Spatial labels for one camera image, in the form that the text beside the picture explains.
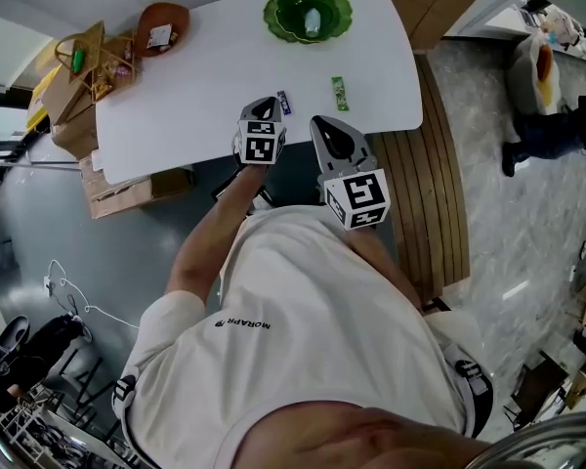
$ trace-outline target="green snack bar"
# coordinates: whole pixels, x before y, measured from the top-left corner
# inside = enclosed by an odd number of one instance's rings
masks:
[[[345,97],[345,84],[342,76],[332,77],[332,90],[336,96],[336,107],[339,111],[349,111],[348,100]]]
[[[82,69],[82,65],[85,62],[85,50],[78,49],[74,53],[74,73],[78,74]]]

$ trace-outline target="chair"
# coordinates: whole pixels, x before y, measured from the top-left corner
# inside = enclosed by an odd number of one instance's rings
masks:
[[[517,392],[511,395],[521,411],[515,413],[505,408],[506,412],[516,415],[514,420],[511,419],[515,431],[536,418],[547,398],[558,391],[568,377],[566,371],[549,355],[543,351],[540,351],[539,355],[543,361],[537,367],[530,369],[523,365],[523,375],[519,378],[521,385]]]
[[[59,377],[61,377],[63,380],[65,380],[72,388],[74,388],[78,392],[78,396],[75,400],[75,402],[76,402],[76,411],[74,412],[75,416],[78,416],[78,413],[83,408],[87,408],[87,406],[89,406],[93,401],[95,401],[97,398],[99,398],[101,395],[103,395],[106,391],[108,391],[115,384],[113,381],[109,381],[106,385],[104,385],[96,393],[93,393],[93,394],[89,393],[87,391],[87,389],[89,388],[89,385],[91,384],[91,381],[93,380],[94,375],[96,374],[96,371],[98,371],[98,368],[100,367],[100,365],[103,363],[104,360],[102,358],[98,358],[98,360],[95,362],[95,364],[93,365],[93,367],[90,370],[85,370],[82,373],[80,373],[79,375],[71,375],[70,373],[66,373],[65,369],[69,366],[69,364],[72,362],[72,360],[74,359],[74,357],[76,356],[77,353],[78,353],[78,349],[74,349],[74,351],[71,353],[71,355],[69,355],[69,358],[63,364],[63,367],[59,371]]]
[[[30,334],[30,323],[25,316],[15,317],[0,334],[0,365],[12,353],[19,350]]]

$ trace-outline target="white table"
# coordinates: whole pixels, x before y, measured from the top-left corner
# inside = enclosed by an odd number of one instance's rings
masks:
[[[241,110],[286,92],[287,144],[311,139],[316,114],[363,133],[421,124],[419,81],[391,0],[349,0],[354,22],[327,42],[290,44],[263,22],[269,0],[222,0],[191,10],[185,40],[144,59],[136,85],[96,104],[106,179],[116,184],[231,154]],[[343,76],[350,111],[338,111],[332,76]]]

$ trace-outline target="white t-shirt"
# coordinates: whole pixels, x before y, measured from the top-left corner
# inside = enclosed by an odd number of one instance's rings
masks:
[[[283,406],[377,406],[461,432],[465,408],[433,333],[344,244],[327,207],[247,219],[222,270],[222,309],[188,292],[144,313],[126,365],[127,421],[163,468],[229,469],[247,431]]]

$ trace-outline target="gray floor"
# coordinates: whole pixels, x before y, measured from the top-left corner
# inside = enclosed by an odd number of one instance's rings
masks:
[[[580,308],[567,279],[586,235],[582,155],[530,161],[512,180],[500,172],[500,144],[513,137],[501,69],[508,52],[502,42],[442,42],[431,54],[461,164],[471,238],[472,276],[447,288],[445,298],[478,319],[501,405],[534,349],[545,347],[577,365],[567,312]],[[586,63],[560,55],[556,60],[573,107],[577,95],[586,94]],[[31,156],[57,159],[64,153],[45,138]],[[14,169],[0,188],[0,230],[13,238],[21,268],[0,278],[5,318],[24,313],[34,330],[62,312],[42,288],[48,264],[57,259],[91,304],[137,324],[164,289],[180,244],[210,206],[210,191],[232,168],[231,158],[197,165],[192,193],[97,221],[89,217],[78,174]],[[270,177],[274,197],[314,202],[316,174],[310,144],[287,147]],[[390,232],[383,228],[383,235]],[[503,298],[525,280],[524,290]],[[136,330],[96,312],[84,319],[95,337],[92,349],[105,359],[104,376],[116,378]],[[496,438],[509,427],[497,415],[485,436]]]
[[[583,361],[569,337],[583,308],[569,272],[586,238],[586,160],[531,158],[513,179],[499,168],[501,143],[514,141],[502,65],[503,42],[441,42],[431,63],[451,125],[467,205],[471,277],[444,298],[478,320],[497,387],[496,416],[482,433],[511,432],[500,414],[525,360],[539,348],[567,366]],[[586,62],[556,54],[571,108],[586,95]],[[525,289],[504,294],[527,281]]]

